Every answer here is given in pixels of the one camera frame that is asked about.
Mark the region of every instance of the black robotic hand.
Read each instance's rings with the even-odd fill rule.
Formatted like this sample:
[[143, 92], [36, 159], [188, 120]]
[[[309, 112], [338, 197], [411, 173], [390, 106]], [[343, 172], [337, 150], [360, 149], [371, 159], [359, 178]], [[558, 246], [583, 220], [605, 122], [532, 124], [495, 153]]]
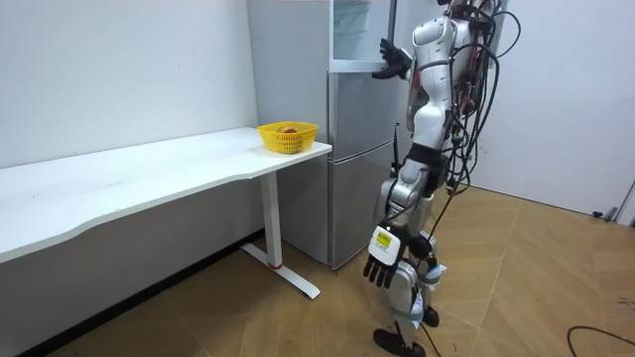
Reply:
[[386, 39], [381, 39], [379, 44], [379, 52], [382, 59], [388, 64], [384, 69], [372, 73], [373, 78], [388, 79], [396, 75], [400, 78], [406, 79], [406, 74], [410, 70], [413, 64], [412, 58], [402, 49], [398, 49], [395, 45], [388, 42]]
[[[386, 222], [381, 222], [377, 229], [383, 230], [383, 233], [374, 234], [369, 246], [368, 261], [366, 262], [366, 266], [364, 266], [362, 274], [365, 278], [368, 278], [371, 283], [375, 283], [377, 287], [381, 288], [383, 286], [388, 289], [395, 276], [395, 272], [397, 272], [397, 267], [402, 260], [404, 251], [410, 243], [410, 234], [408, 233], [408, 229], [391, 227], [390, 224]], [[398, 244], [399, 248], [394, 251], [396, 254], [392, 255], [392, 257], [394, 257], [393, 259], [386, 260], [383, 253], [390, 250], [389, 247], [392, 244]], [[379, 251], [373, 250], [373, 248], [376, 247], [379, 247]]]

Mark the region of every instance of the desk leg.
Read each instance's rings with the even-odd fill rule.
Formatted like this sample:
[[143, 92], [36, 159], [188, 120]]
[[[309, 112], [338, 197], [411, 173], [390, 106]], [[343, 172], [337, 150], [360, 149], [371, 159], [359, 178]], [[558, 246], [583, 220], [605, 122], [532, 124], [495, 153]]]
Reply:
[[245, 244], [242, 249], [263, 264], [268, 265], [274, 272], [296, 286], [309, 298], [316, 298], [319, 295], [319, 289], [282, 264], [282, 239], [280, 237], [276, 173], [262, 175], [260, 177], [260, 186], [262, 188], [262, 204], [265, 212], [267, 253], [265, 254], [253, 244]]

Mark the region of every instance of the yellow label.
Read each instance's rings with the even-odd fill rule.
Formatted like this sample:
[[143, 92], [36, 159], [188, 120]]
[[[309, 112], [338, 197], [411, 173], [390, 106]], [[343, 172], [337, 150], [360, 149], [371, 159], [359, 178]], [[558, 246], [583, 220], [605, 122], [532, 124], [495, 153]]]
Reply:
[[388, 248], [388, 246], [390, 245], [391, 240], [392, 238], [387, 236], [384, 232], [379, 232], [377, 234], [377, 242], [379, 242], [379, 244], [383, 245], [386, 248]]

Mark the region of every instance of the humanoid robot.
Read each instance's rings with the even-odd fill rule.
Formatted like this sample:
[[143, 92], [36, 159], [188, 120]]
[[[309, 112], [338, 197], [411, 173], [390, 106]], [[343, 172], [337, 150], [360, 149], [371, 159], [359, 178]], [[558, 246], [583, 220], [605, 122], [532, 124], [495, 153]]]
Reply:
[[[377, 226], [363, 270], [364, 277], [386, 290], [395, 320], [395, 331], [377, 329], [373, 339], [403, 357], [425, 356], [415, 342], [415, 331], [422, 323], [440, 324], [431, 292], [445, 269], [437, 261], [433, 236], [441, 217], [430, 233], [420, 229], [431, 214], [438, 188], [446, 183], [449, 203], [465, 190], [463, 182], [469, 185], [473, 167], [469, 169], [468, 162], [477, 153], [476, 140], [498, 82], [498, 59], [490, 50], [496, 36], [494, 18], [508, 14], [517, 20], [501, 11], [501, 0], [438, 2], [447, 5], [444, 15], [413, 32], [415, 60], [382, 40], [380, 52], [387, 67], [373, 73], [378, 79], [399, 75], [411, 81], [408, 129], [413, 145], [403, 165], [394, 163], [391, 177], [381, 186]], [[488, 96], [491, 64], [495, 79]]]

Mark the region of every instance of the desk foot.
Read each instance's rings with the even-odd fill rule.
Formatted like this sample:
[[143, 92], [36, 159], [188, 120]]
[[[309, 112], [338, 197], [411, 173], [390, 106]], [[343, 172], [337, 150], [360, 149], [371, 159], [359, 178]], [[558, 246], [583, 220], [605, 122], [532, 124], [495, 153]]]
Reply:
[[[245, 252], [249, 253], [254, 258], [258, 259], [262, 264], [269, 267], [269, 262], [267, 262], [267, 254], [251, 243], [245, 244], [240, 247]], [[305, 278], [299, 276], [291, 269], [285, 267], [284, 265], [280, 267], [280, 269], [271, 269], [272, 271], [278, 273], [279, 276], [283, 277], [289, 283], [293, 284], [296, 288], [300, 289], [307, 297], [313, 299], [317, 298], [319, 295], [319, 289], [316, 288], [315, 285], [309, 283]]]

